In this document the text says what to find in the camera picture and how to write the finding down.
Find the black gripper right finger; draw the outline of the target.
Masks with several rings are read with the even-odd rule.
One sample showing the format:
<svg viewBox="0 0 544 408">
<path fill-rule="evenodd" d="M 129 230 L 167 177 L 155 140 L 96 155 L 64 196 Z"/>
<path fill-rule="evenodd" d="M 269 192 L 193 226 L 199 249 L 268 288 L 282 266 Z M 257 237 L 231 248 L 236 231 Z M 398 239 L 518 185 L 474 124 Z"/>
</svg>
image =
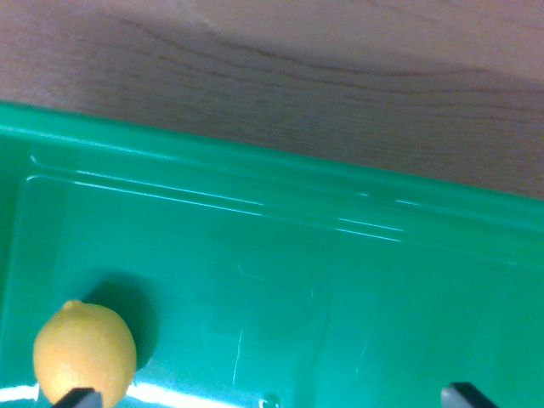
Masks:
<svg viewBox="0 0 544 408">
<path fill-rule="evenodd" d="M 441 408 L 498 408 L 470 382 L 452 382 L 440 392 Z"/>
</svg>

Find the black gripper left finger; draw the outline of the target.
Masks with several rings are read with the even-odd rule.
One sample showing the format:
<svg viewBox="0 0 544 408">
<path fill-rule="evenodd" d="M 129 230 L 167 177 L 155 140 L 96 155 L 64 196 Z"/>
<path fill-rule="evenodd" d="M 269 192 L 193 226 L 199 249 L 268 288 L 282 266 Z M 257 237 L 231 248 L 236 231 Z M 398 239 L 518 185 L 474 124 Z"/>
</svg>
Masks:
<svg viewBox="0 0 544 408">
<path fill-rule="evenodd" d="M 102 393 L 93 388 L 73 388 L 52 408 L 103 408 Z"/>
</svg>

